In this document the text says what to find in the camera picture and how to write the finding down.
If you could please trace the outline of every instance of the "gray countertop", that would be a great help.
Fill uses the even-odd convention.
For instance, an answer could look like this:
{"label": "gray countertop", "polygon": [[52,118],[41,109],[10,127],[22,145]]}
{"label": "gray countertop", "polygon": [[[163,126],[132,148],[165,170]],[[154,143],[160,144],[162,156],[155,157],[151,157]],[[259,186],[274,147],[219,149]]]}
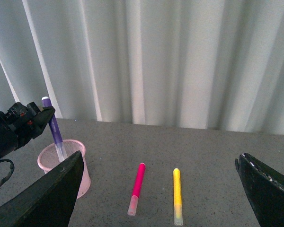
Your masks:
{"label": "gray countertop", "polygon": [[[247,152],[284,174],[284,136],[58,120],[64,139],[86,146],[91,186],[76,202],[70,227],[174,226],[173,169],[181,171],[184,226],[259,226],[234,160]],[[49,127],[6,156],[15,163],[0,188],[0,206],[44,175],[41,150],[53,142]],[[127,215],[138,165],[146,171],[137,214]]]}

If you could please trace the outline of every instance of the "purple marker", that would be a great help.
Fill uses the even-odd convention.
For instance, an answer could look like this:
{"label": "purple marker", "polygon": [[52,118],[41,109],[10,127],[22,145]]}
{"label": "purple marker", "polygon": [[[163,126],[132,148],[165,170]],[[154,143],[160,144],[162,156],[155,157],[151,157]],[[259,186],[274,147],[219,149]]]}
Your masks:
{"label": "purple marker", "polygon": [[[42,104],[43,104],[43,107],[52,106],[52,102],[49,97],[43,97]],[[63,162],[65,159],[67,159],[67,154],[66,154],[65,147],[63,145],[63,140],[60,134],[60,130],[59,130],[55,115],[51,118],[48,124],[49,124],[49,127],[51,128],[51,132],[53,135],[53,140],[55,142],[55,147],[56,147],[59,161]]]}

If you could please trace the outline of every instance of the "yellow marker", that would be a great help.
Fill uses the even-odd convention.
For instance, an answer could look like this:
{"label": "yellow marker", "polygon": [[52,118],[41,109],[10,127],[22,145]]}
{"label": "yellow marker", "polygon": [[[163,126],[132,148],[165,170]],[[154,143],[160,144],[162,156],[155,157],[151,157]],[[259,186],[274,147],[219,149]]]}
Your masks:
{"label": "yellow marker", "polygon": [[182,195],[181,195],[181,177],[179,169],[174,169],[174,209],[175,209],[175,226],[182,226],[183,225]]}

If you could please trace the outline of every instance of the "curtain fold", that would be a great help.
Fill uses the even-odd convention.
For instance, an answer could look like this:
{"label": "curtain fold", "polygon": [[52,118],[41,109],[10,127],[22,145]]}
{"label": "curtain fold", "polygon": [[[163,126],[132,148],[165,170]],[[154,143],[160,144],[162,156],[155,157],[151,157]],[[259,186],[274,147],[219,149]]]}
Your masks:
{"label": "curtain fold", "polygon": [[0,0],[0,111],[284,134],[284,0]]}

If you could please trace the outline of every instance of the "mesh pen holder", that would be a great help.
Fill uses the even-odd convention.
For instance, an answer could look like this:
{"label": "mesh pen holder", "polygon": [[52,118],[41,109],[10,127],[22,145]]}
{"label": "mesh pen holder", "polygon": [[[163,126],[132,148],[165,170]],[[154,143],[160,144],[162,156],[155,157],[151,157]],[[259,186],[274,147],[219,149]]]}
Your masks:
{"label": "mesh pen holder", "polygon": [[[90,187],[90,177],[89,172],[87,170],[86,161],[85,161],[85,146],[78,140],[63,140],[63,144],[67,153],[67,157],[71,156],[76,151],[80,150],[83,157],[84,162],[84,171],[82,176],[82,181],[80,184],[80,188],[78,191],[77,199],[84,195]],[[48,173],[53,168],[55,168],[59,162],[59,158],[57,155],[55,144],[47,146],[38,156],[38,165],[44,170],[44,173]]]}

